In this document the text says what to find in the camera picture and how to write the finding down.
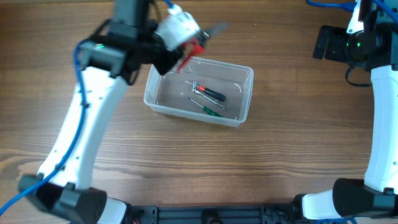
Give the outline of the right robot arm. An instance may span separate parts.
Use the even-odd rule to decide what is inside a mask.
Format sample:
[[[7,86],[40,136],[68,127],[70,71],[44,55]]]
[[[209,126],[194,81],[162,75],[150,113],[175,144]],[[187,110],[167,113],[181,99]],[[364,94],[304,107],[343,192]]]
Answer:
[[[370,73],[373,140],[363,179],[339,178],[330,190],[297,195],[290,217],[314,223],[397,218],[397,1],[308,4],[352,13],[347,28],[320,28],[313,57],[347,64],[346,78],[354,68]]]

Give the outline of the red handled cutters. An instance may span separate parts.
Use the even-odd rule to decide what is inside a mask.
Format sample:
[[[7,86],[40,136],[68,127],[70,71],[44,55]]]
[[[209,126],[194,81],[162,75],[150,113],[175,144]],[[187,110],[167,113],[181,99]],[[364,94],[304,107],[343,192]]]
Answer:
[[[181,72],[182,68],[188,63],[188,61],[192,57],[200,55],[205,51],[206,43],[210,39],[220,34],[227,28],[228,28],[227,22],[220,22],[208,29],[200,30],[198,34],[194,35],[190,40],[185,42],[183,44],[183,47],[186,50],[186,57],[184,58],[182,63],[178,66],[177,69],[178,73]]]

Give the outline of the silver socket wrench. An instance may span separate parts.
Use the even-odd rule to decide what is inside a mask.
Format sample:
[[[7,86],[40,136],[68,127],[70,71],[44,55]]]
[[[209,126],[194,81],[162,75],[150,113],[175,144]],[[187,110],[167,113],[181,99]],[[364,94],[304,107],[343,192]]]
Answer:
[[[208,100],[209,102],[213,103],[214,105],[219,106],[222,110],[226,110],[225,106],[221,104],[221,101],[216,100],[204,93],[200,93],[198,90],[194,91],[193,87],[192,87],[192,92],[194,92],[194,94],[197,94],[197,95],[201,96],[202,98]]]

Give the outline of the green handled screwdriver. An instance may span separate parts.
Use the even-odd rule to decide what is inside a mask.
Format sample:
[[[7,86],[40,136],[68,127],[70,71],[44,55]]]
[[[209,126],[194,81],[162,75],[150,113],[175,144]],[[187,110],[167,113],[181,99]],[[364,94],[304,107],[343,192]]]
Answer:
[[[189,99],[189,101],[191,101],[192,103],[196,104],[197,106],[199,106],[201,108],[201,110],[203,112],[205,112],[206,114],[210,115],[210,116],[216,116],[216,117],[220,117],[222,118],[222,115],[220,115],[219,113],[209,109],[206,106],[202,106],[201,104],[197,103],[195,100],[191,99],[190,97],[187,97]]]

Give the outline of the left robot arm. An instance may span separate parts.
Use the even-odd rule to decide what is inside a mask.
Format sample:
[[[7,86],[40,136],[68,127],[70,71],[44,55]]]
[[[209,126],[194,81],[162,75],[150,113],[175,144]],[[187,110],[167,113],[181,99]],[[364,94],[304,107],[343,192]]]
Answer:
[[[105,20],[73,53],[77,83],[55,145],[34,175],[19,181],[19,198],[72,223],[134,223],[131,206],[92,186],[96,155],[109,120],[141,67],[166,74],[200,27],[169,3],[168,16],[149,18],[154,1],[116,1]]]

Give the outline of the black red handled screwdriver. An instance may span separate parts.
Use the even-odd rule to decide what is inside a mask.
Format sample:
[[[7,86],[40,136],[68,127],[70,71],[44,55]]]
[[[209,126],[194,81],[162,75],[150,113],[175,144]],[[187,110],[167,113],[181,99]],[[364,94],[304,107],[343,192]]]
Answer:
[[[190,82],[186,81],[186,83],[190,84],[193,87],[194,91],[198,90],[200,93],[204,93],[204,94],[206,94],[206,95],[208,95],[208,96],[210,96],[210,97],[212,97],[212,98],[214,98],[216,100],[219,100],[219,101],[225,101],[226,100],[226,97],[222,93],[219,93],[217,91],[211,90],[211,89],[209,89],[209,88],[207,88],[205,86],[198,85],[196,82],[190,83]]]

